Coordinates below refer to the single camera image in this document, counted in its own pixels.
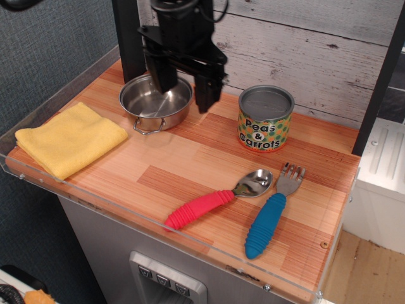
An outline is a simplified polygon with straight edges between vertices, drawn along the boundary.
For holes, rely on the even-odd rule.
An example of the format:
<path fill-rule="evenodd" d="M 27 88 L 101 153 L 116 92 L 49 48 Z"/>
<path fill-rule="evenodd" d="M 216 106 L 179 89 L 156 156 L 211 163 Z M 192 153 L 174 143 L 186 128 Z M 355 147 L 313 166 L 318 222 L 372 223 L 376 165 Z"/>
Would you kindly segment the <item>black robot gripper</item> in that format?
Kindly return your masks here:
<path fill-rule="evenodd" d="M 215 24 L 212 1 L 151 1 L 157 26 L 143 25 L 147 67 L 157 90 L 163 94 L 178 84 L 177 70 L 194 75 L 196 105 L 207 113 L 219 101 L 227 57 L 212 41 Z"/>

